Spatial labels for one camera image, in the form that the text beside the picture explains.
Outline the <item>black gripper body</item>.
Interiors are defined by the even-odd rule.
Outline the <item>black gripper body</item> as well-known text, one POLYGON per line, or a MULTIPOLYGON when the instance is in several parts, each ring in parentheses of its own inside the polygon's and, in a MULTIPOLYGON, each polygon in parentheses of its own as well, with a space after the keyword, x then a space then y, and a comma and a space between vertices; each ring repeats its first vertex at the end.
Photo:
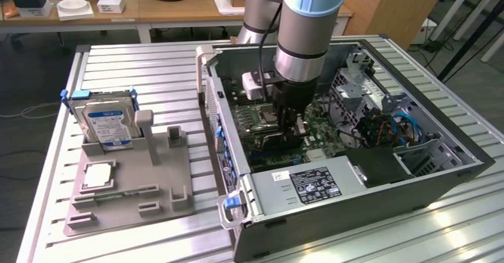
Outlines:
POLYGON ((285 80, 274 83, 271 97, 275 112, 287 110, 302 113, 313 100, 317 83, 317 78, 306 82, 285 80))

